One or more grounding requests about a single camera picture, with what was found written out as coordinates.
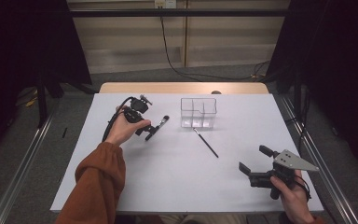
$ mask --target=transparent organizer box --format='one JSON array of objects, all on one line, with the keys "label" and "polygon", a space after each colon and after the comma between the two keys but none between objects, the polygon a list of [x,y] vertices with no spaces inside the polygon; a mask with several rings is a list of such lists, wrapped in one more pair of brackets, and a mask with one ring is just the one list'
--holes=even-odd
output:
[{"label": "transparent organizer box", "polygon": [[182,127],[212,128],[216,118],[216,99],[214,98],[182,98]]}]

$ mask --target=beige wall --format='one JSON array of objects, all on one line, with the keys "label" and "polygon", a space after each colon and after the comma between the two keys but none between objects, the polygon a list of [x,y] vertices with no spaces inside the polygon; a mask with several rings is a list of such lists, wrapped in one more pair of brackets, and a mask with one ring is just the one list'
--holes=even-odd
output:
[{"label": "beige wall", "polygon": [[[179,8],[287,8],[288,0],[177,0]],[[154,1],[70,0],[71,9],[153,8]],[[159,18],[74,18],[91,73],[169,67]],[[283,18],[164,18],[172,65],[260,63],[269,60]]]}]

